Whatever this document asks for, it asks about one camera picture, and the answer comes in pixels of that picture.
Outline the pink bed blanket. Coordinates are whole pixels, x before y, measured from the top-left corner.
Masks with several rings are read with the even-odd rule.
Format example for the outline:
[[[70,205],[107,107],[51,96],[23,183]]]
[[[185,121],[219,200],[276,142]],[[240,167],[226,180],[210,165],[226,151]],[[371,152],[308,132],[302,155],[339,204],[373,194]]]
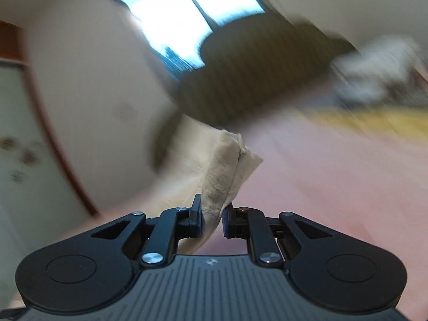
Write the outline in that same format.
[[[244,138],[263,161],[236,205],[296,212],[391,251],[408,272],[399,310],[427,319],[426,110],[275,112]]]

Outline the cream white fleece pants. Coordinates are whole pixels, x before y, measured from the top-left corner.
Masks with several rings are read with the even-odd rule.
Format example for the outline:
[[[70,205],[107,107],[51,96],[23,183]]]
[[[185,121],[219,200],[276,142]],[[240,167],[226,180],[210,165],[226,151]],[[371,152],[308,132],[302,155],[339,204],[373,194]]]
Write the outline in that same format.
[[[223,210],[262,162],[240,134],[185,116],[173,134],[147,215],[156,217],[166,209],[189,205],[199,194],[202,235],[178,245],[178,253],[193,254],[213,235]]]

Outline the olive green padded headboard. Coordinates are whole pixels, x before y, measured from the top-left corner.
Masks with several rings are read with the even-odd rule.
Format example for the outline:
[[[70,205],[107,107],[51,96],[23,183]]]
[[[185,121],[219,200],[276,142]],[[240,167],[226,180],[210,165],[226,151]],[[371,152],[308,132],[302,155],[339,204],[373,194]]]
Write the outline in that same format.
[[[203,66],[186,72],[170,92],[173,108],[157,123],[151,164],[160,171],[184,116],[215,128],[239,118],[326,72],[331,61],[354,51],[341,35],[279,12],[241,17],[216,28],[200,45]]]

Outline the white wardrobe with flower decals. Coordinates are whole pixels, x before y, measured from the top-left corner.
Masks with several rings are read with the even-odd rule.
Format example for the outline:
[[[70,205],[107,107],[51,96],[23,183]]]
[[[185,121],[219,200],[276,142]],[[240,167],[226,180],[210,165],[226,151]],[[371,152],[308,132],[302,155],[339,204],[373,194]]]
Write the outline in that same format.
[[[1,65],[1,264],[89,217],[60,169],[30,106],[22,70]]]

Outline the white crumpled cloth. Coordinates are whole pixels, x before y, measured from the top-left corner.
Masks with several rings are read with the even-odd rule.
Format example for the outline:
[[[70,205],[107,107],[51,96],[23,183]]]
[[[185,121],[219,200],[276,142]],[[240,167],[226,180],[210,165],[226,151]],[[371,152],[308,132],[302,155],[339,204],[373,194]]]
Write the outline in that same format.
[[[420,53],[421,47],[412,37],[389,34],[336,57],[330,68],[339,100],[350,105],[383,101],[391,87],[409,81]]]

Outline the brown wooden door frame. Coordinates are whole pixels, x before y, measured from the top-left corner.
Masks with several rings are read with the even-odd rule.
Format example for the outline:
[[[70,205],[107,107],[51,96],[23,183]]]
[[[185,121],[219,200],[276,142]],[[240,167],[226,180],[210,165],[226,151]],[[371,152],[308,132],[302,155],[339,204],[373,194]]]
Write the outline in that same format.
[[[49,143],[56,163],[87,213],[91,217],[98,216],[100,211],[95,207],[74,175],[67,158],[59,146],[54,129],[49,122],[49,117],[41,100],[41,94],[39,93],[33,73],[31,61],[29,60],[25,31],[21,27],[4,21],[1,21],[1,62],[7,65],[16,65],[22,70],[33,112],[39,121],[39,126],[44,137]]]

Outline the bright window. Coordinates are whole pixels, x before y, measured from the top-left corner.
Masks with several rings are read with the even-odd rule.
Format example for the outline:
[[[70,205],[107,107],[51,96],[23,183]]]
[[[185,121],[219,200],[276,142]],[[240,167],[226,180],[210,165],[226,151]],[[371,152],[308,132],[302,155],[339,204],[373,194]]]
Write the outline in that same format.
[[[265,12],[260,0],[120,0],[174,75],[202,67],[202,42],[240,17]]]

